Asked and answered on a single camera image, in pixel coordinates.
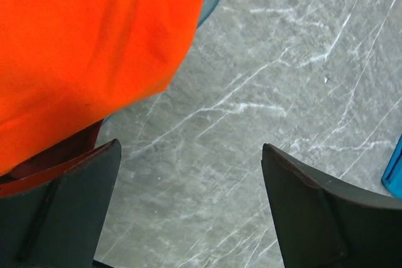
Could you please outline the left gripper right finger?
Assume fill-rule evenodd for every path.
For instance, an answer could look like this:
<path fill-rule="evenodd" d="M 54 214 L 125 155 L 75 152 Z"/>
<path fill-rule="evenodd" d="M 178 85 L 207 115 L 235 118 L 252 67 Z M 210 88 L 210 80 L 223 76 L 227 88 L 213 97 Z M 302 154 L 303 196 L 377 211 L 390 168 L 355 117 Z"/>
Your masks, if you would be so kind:
<path fill-rule="evenodd" d="M 401 200 L 271 144 L 263 146 L 262 171 L 285 267 L 401 267 Z"/>

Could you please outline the orange t-shirt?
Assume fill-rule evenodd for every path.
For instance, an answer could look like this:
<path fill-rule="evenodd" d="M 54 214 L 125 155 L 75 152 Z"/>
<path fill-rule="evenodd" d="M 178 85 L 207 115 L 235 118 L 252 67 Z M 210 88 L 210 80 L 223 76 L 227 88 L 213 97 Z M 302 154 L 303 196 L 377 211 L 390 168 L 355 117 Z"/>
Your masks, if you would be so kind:
<path fill-rule="evenodd" d="M 203 0 L 1 0 L 1 174 L 162 92 Z"/>

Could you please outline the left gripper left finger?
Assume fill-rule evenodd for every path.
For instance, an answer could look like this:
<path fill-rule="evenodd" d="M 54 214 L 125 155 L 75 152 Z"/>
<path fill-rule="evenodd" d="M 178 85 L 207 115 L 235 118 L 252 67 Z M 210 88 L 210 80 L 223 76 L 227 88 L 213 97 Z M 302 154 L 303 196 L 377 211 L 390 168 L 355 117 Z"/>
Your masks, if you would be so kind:
<path fill-rule="evenodd" d="M 1 177 L 1 267 L 105 267 L 94 259 L 121 162 L 114 139 L 21 179 Z"/>

